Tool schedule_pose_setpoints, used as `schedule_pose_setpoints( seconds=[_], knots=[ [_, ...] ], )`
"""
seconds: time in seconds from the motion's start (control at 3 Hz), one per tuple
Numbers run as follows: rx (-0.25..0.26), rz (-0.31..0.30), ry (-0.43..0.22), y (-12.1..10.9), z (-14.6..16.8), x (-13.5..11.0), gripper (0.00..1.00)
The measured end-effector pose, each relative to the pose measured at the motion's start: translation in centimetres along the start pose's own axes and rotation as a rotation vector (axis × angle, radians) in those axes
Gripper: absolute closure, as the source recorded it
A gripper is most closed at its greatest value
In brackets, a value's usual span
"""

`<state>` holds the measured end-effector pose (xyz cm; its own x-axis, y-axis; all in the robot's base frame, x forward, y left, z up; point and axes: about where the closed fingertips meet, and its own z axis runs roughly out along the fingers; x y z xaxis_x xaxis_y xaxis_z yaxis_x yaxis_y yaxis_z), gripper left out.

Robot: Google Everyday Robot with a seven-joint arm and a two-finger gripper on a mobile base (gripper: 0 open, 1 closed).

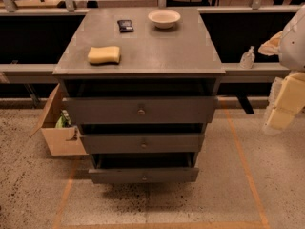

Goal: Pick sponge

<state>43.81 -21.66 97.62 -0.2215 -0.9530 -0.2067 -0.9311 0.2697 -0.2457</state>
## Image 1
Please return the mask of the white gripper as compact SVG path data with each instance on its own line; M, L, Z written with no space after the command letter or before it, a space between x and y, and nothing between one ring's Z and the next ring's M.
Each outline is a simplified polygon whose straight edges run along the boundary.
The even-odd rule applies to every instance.
M294 71L305 71L305 5L283 31L263 43L258 52L272 56L279 54L282 66ZM277 77L268 97L263 131L277 135L284 131L305 107L305 73L292 72L285 78Z

